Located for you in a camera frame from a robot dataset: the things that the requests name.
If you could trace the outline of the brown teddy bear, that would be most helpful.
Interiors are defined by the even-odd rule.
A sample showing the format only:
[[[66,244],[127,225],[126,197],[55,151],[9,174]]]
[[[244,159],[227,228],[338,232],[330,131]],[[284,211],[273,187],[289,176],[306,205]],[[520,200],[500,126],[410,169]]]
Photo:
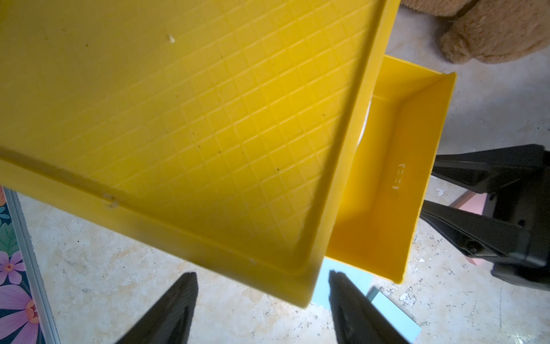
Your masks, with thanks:
[[[547,0],[402,1],[413,11],[450,22],[438,45],[454,64],[512,62],[549,46]]]

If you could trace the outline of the yellow plastic drawer cabinet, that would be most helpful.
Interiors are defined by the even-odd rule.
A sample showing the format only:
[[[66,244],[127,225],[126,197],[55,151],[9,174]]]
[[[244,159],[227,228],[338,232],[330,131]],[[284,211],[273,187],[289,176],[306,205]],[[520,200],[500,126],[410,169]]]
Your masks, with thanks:
[[[3,1],[1,184],[308,305],[398,1]]]

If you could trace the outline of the blue sticky note pad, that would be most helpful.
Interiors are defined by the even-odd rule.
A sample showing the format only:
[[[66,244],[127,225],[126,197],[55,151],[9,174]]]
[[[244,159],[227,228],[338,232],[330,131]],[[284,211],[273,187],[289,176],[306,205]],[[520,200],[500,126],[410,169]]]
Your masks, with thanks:
[[[421,333],[421,327],[412,318],[406,315],[376,287],[370,288],[367,299],[406,341],[409,343],[415,342]]]
[[[369,272],[329,257],[325,257],[319,271],[312,303],[331,310],[331,296],[353,284],[363,295],[370,289],[374,276]]]

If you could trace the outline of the upper blue sticky note pad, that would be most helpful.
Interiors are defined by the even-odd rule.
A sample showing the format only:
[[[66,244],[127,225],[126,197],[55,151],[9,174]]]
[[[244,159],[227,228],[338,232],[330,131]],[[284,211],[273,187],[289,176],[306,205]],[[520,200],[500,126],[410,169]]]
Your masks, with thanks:
[[[319,271],[312,303],[331,310],[331,296],[353,284],[363,295],[370,289],[374,276],[369,272],[329,257],[325,257]]]

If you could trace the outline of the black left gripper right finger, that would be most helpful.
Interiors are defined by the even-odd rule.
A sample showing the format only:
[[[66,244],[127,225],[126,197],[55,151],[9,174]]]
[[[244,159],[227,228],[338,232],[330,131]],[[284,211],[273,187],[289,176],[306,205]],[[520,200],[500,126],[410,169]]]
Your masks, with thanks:
[[[353,284],[331,296],[337,343],[402,343],[406,341]]]

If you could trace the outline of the pink sticky note pad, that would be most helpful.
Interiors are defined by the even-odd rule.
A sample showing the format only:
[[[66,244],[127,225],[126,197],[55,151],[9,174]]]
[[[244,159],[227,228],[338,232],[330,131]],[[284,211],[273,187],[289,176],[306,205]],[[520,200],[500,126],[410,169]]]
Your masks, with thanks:
[[[466,191],[458,197],[450,207],[460,209],[464,212],[469,212],[477,215],[482,215],[487,199],[486,193],[475,193]]]

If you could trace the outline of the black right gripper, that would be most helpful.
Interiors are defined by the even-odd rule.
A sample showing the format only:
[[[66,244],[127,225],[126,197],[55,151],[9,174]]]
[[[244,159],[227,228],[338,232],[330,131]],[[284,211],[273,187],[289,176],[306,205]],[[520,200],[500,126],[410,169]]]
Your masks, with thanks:
[[[425,201],[421,219],[463,255],[494,263],[504,282],[549,289],[549,152],[528,144],[438,155],[431,174],[478,194],[496,194],[493,217]]]

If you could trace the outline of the yellow drawer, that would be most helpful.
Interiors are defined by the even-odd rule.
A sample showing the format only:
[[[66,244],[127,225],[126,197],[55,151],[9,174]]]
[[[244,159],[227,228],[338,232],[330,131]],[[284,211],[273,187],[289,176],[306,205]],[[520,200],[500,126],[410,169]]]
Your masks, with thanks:
[[[404,280],[455,81],[455,73],[384,58],[329,258]]]

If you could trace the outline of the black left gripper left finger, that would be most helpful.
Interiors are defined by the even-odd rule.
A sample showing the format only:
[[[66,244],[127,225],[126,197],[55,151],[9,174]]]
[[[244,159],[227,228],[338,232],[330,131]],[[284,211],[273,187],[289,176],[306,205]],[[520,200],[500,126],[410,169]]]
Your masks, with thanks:
[[[117,342],[187,343],[198,293],[196,273],[186,272]]]

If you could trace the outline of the lower blue sticky note pad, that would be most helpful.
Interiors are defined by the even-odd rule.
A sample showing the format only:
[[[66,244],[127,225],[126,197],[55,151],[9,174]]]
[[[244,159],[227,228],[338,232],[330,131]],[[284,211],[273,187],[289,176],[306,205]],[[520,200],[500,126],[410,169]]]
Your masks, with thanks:
[[[406,341],[409,343],[415,342],[421,333],[421,327],[412,318],[406,315],[376,287],[370,288],[367,299]]]

